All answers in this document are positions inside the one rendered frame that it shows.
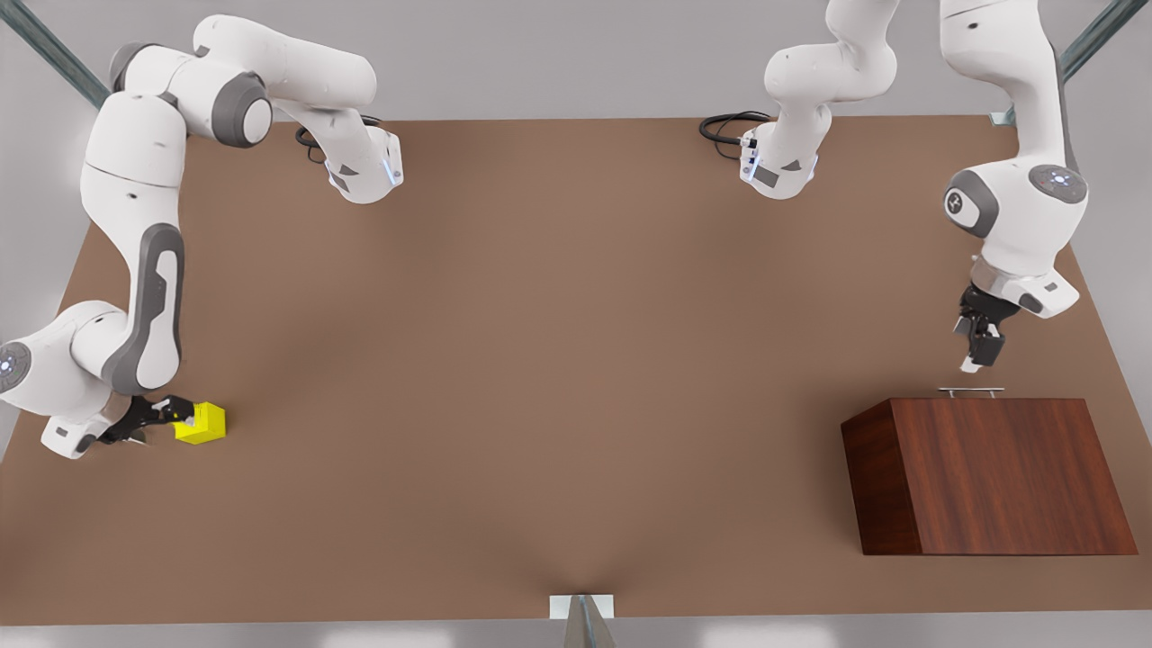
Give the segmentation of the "yellow square block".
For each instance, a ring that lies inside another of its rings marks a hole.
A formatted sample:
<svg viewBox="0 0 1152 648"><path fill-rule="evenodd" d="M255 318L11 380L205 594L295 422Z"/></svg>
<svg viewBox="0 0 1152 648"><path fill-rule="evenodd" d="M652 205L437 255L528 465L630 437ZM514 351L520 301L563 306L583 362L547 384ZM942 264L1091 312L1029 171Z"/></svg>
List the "yellow square block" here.
<svg viewBox="0 0 1152 648"><path fill-rule="evenodd" d="M184 421L173 422L175 439L200 446L202 443L222 439L226 436L226 410L210 402L194 404L194 415Z"/></svg>

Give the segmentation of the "dark wooden drawer cabinet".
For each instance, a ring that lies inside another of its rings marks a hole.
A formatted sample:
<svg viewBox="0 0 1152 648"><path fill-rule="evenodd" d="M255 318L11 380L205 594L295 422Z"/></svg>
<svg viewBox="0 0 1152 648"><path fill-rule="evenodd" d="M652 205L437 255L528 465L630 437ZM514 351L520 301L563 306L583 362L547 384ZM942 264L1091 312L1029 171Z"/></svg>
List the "dark wooden drawer cabinet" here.
<svg viewBox="0 0 1152 648"><path fill-rule="evenodd" d="M1139 553L1085 400L890 398L841 436L867 556Z"/></svg>

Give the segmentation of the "silver frame post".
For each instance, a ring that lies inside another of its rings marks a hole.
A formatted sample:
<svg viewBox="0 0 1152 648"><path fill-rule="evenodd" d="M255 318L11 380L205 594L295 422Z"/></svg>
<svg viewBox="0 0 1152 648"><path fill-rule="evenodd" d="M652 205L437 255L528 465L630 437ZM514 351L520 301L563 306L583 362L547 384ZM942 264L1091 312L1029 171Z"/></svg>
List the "silver frame post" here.
<svg viewBox="0 0 1152 648"><path fill-rule="evenodd" d="M616 616L611 594L550 596L550 619L564 620L562 648L617 648L608 627Z"/></svg>
<svg viewBox="0 0 1152 648"><path fill-rule="evenodd" d="M1117 33L1152 15L1152 0L1038 0L1069 82Z"/></svg>
<svg viewBox="0 0 1152 648"><path fill-rule="evenodd" d="M50 27L41 23L40 17L26 3L22 0L0 0L0 20L91 106L97 110L103 107L111 91L65 42L59 40Z"/></svg>

